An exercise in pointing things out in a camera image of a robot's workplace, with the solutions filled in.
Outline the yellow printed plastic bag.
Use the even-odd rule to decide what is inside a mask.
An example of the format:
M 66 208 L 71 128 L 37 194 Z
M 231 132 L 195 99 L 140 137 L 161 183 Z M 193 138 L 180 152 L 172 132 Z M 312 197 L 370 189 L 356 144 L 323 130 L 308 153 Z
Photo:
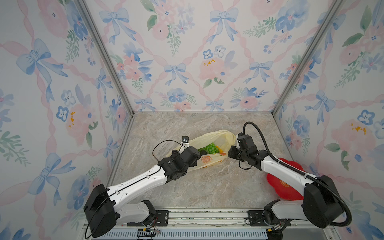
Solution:
M 231 147 L 236 145 L 236 136 L 229 131 L 216 131 L 189 140 L 183 136 L 181 147 L 159 161 L 165 176 L 176 179 L 189 173 L 189 168 L 206 168 L 222 162 L 228 157 Z

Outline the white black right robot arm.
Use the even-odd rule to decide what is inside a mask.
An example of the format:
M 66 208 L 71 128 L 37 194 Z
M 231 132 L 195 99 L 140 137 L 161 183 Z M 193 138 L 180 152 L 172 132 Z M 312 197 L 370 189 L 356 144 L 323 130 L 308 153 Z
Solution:
M 350 224 L 350 210 L 330 178 L 308 174 L 276 159 L 266 150 L 258 150 L 252 137 L 243 133 L 237 135 L 237 142 L 231 146 L 228 156 L 276 177 L 303 197 L 296 201 L 276 200 L 266 205 L 264 217 L 268 225 L 283 220 L 302 220 L 324 229 L 338 225 L 335 220 L 342 214 L 346 215 L 346 220 L 341 226 Z

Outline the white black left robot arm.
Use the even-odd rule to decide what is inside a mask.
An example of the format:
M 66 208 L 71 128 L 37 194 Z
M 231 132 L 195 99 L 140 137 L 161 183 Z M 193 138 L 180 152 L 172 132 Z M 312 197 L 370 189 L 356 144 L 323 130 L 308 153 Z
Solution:
M 156 209 L 148 200 L 132 204 L 131 200 L 156 187 L 183 177 L 189 168 L 197 165 L 200 152 L 187 147 L 182 152 L 173 151 L 145 173 L 124 183 L 105 187 L 96 186 L 85 206 L 88 221 L 87 231 L 98 238 L 118 224 L 151 226 L 154 224 Z

